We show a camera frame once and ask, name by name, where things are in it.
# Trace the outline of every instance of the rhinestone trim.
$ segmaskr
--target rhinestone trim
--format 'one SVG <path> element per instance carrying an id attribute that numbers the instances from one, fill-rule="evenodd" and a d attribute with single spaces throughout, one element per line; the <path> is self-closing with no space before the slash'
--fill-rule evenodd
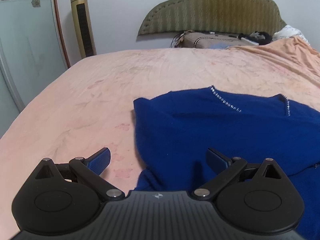
<path id="1" fill-rule="evenodd" d="M 224 98 L 222 98 L 219 94 L 218 94 L 218 92 L 214 89 L 214 87 L 213 86 L 211 86 L 211 91 L 212 91 L 212 93 L 217 97 L 217 99 L 219 99 L 222 103 L 224 103 L 226 106 L 228 106 L 228 107 L 230 107 L 231 109 L 234 109 L 234 110 L 236 110 L 237 112 L 241 112 L 241 110 L 239 109 L 239 108 L 237 108 L 237 107 L 235 107 L 234 105 L 232 105 L 232 104 L 230 104 L 228 101 L 226 101 Z"/>
<path id="2" fill-rule="evenodd" d="M 289 99 L 288 99 L 286 96 L 284 96 L 284 95 L 282 95 L 282 96 L 284 97 L 285 102 L 286 102 L 286 104 L 287 104 L 287 109 L 286 109 L 286 111 L 287 111 L 287 116 L 290 116 L 290 101 L 289 101 Z"/>

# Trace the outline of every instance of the pink bedsheet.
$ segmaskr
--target pink bedsheet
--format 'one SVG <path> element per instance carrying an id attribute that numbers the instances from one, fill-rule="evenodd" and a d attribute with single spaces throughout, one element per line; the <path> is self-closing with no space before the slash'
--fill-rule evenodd
<path id="1" fill-rule="evenodd" d="M 128 192 L 143 168 L 134 146 L 133 100 L 211 84 L 234 93 L 282 93 L 320 111 L 320 54 L 293 37 L 266 46 L 128 50 L 81 60 L 0 140 L 0 238 L 18 231 L 11 202 L 42 158 L 65 163 L 109 147 L 111 164 L 101 176 Z"/>

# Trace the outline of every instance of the bed headboard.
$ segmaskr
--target bed headboard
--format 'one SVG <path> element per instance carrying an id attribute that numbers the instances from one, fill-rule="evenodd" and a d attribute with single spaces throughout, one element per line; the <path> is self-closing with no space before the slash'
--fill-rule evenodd
<path id="1" fill-rule="evenodd" d="M 138 35 L 186 30 L 273 35 L 285 25 L 272 0 L 169 0 L 147 14 Z"/>

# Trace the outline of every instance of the blue sweater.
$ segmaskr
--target blue sweater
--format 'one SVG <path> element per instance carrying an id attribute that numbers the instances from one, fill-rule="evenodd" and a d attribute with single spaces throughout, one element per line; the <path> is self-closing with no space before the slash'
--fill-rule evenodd
<path id="1" fill-rule="evenodd" d="M 320 113 L 288 100 L 231 94 L 213 87 L 134 101 L 136 144 L 147 168 L 136 190 L 192 191 L 215 174 L 207 148 L 251 163 L 274 158 L 304 203 L 298 232 L 320 239 Z"/>

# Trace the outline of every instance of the gold tower fan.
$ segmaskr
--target gold tower fan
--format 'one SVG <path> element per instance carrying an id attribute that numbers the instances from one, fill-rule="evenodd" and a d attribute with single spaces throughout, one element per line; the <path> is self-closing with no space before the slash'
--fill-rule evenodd
<path id="1" fill-rule="evenodd" d="M 97 55 L 94 46 L 87 0 L 71 0 L 73 23 L 82 58 Z"/>

